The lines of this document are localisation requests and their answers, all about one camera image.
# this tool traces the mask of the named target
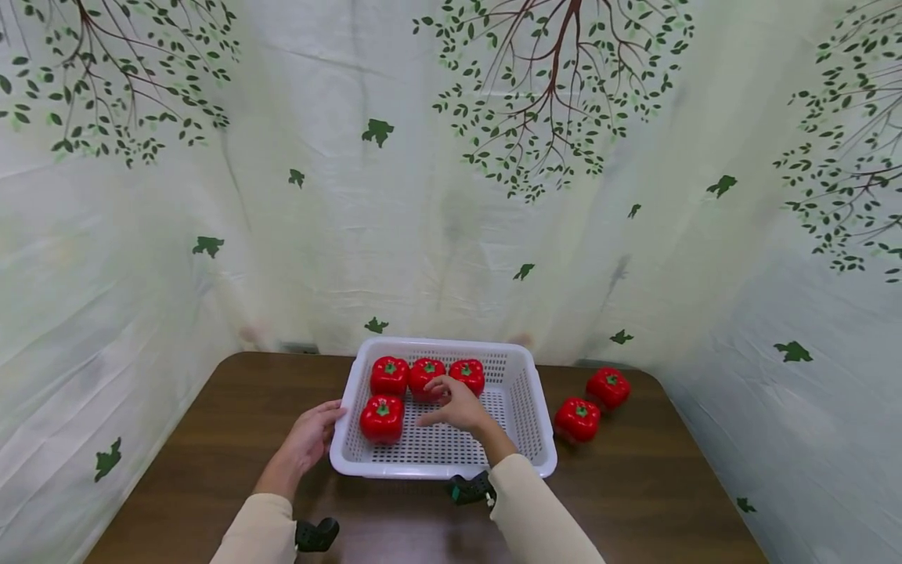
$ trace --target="beige sleeve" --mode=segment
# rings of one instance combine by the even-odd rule
[[[295,522],[280,495],[247,498],[210,564],[294,564]]]
[[[521,564],[604,564],[602,555],[529,461],[513,454],[489,474],[498,499],[492,520]]]

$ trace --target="wrist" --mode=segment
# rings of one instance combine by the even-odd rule
[[[253,492],[281,495],[289,502],[294,502],[294,495],[303,475],[304,469],[300,461],[290,452],[280,449],[263,469]]]
[[[498,424],[498,421],[492,419],[492,417],[486,413],[485,417],[476,423],[470,434],[473,435],[473,438],[476,439],[477,442],[484,445],[487,440],[491,440],[491,437],[497,435],[499,432],[504,432],[502,426]]]

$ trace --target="white curtain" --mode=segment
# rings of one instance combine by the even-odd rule
[[[379,333],[647,369],[774,561],[898,559],[902,183],[810,178],[895,151],[831,145],[895,108],[852,6],[0,1],[0,560],[83,559],[229,354]]]

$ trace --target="perforated basket side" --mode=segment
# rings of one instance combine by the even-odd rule
[[[534,466],[542,464],[546,458],[536,409],[536,401],[529,385],[529,374],[524,366],[511,386],[511,412],[517,450]]]

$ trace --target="wooden table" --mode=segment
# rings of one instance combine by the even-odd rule
[[[88,564],[206,564],[298,415],[339,398],[351,358],[227,358],[172,433]],[[592,371],[540,366],[548,404]],[[625,373],[630,400],[595,440],[558,443],[548,485],[608,564],[766,562],[660,384]],[[323,462],[301,482],[295,516],[341,523],[332,549],[303,562],[512,562],[484,504],[455,507],[436,482],[340,476]]]

